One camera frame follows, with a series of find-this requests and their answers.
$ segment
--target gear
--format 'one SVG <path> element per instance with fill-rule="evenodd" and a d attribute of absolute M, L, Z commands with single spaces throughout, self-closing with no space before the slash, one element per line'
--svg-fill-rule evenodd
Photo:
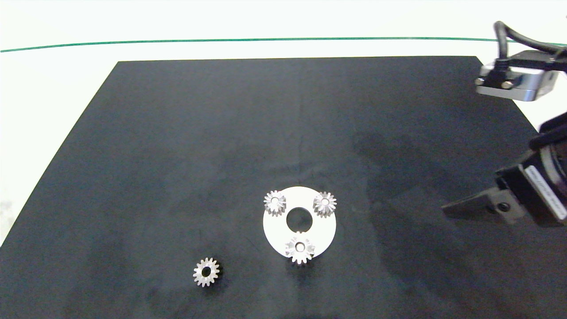
<path fill-rule="evenodd" d="M 331 193 L 320 192 L 313 200 L 313 209 L 318 216 L 329 217 L 335 212 L 337 199 Z"/>
<path fill-rule="evenodd" d="M 201 285 L 204 287 L 205 285 L 210 286 L 214 283 L 214 279 L 218 278 L 218 274 L 220 273 L 219 269 L 220 265 L 217 264 L 217 261 L 213 258 L 205 258 L 205 260 L 201 259 L 201 262 L 197 264 L 197 268 L 193 277 L 195 277 L 195 282 L 197 282 L 197 286 Z"/>
<path fill-rule="evenodd" d="M 307 263 L 307 260 L 313 258 L 315 246 L 305 237 L 304 234 L 296 232 L 290 242 L 285 244 L 285 254 L 291 257 L 291 262 L 297 262 L 298 265 Z"/>
<path fill-rule="evenodd" d="M 272 216 L 283 214 L 285 207 L 285 196 L 280 191 L 271 191 L 264 197 L 264 208 Z"/>

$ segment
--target white circular plate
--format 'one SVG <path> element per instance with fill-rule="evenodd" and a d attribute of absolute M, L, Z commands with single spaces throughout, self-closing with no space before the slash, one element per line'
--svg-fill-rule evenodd
<path fill-rule="evenodd" d="M 264 234 L 270 245 L 282 256 L 285 255 L 285 244 L 296 235 L 287 226 L 287 214 L 294 208 L 307 210 L 313 219 L 311 228 L 302 233 L 315 246 L 313 257 L 322 254 L 335 237 L 337 221 L 335 214 L 329 217 L 317 216 L 313 209 L 313 200 L 319 194 L 318 191 L 309 187 L 294 186 L 280 191 L 286 199 L 286 209 L 282 215 L 272 216 L 264 211 Z"/>

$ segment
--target screw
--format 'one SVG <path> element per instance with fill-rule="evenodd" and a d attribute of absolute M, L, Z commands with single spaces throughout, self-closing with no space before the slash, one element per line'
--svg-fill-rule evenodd
<path fill-rule="evenodd" d="M 508 203 L 500 203 L 496 205 L 496 207 L 503 212 L 507 212 L 510 210 L 510 204 Z"/>
<path fill-rule="evenodd" d="M 503 89 L 511 89 L 514 86 L 514 84 L 510 81 L 506 81 L 506 82 L 502 82 L 501 86 Z"/>

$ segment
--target black mat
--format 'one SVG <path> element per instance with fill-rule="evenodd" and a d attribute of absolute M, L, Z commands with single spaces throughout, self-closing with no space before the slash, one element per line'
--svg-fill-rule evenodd
<path fill-rule="evenodd" d="M 0 248 L 2 318 L 565 318 L 567 230 L 455 222 L 535 130 L 475 57 L 118 63 Z M 263 196 L 338 198 L 305 268 Z M 193 282 L 205 257 L 224 265 Z"/>

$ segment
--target label sticker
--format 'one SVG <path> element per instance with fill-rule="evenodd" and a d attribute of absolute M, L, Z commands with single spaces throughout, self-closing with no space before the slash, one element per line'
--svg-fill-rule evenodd
<path fill-rule="evenodd" d="M 565 206 L 563 206 L 559 198 L 557 198 L 557 195 L 555 195 L 549 184 L 539 173 L 538 169 L 533 166 L 529 166 L 524 169 L 524 171 L 532 181 L 533 185 L 538 189 L 539 194 L 541 194 L 543 198 L 545 198 L 545 201 L 547 202 L 555 216 L 561 220 L 565 219 L 567 217 L 567 209 L 565 209 Z"/>

